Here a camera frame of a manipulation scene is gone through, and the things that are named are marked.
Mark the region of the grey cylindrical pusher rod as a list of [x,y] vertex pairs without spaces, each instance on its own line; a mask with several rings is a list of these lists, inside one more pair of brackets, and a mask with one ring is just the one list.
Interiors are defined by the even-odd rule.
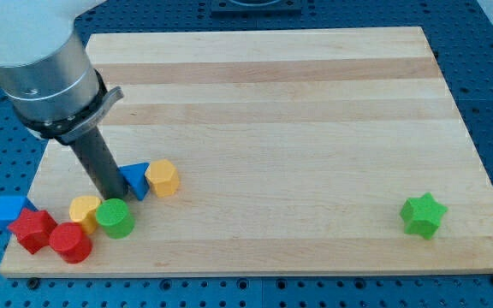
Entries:
[[128,184],[97,127],[70,144],[74,154],[104,199],[124,198]]

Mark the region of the black flange clamp ring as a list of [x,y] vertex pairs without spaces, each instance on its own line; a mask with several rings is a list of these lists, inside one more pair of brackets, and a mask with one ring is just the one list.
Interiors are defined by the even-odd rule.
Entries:
[[56,139],[69,145],[79,137],[94,129],[109,113],[111,107],[124,97],[121,87],[107,90],[102,75],[94,70],[99,90],[93,100],[81,111],[58,121],[35,121],[29,119],[13,107],[20,122],[38,139]]

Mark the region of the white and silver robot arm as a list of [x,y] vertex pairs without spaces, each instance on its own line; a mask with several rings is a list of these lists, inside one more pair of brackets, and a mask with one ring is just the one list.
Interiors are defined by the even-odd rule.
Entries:
[[0,87],[23,125],[72,148],[104,198],[128,184],[98,124],[123,97],[93,67],[76,18],[102,0],[0,1]]

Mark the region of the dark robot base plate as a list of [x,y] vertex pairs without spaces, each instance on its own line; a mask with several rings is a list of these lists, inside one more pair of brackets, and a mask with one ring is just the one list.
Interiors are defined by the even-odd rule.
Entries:
[[303,0],[211,0],[212,16],[249,15],[266,13],[298,13]]

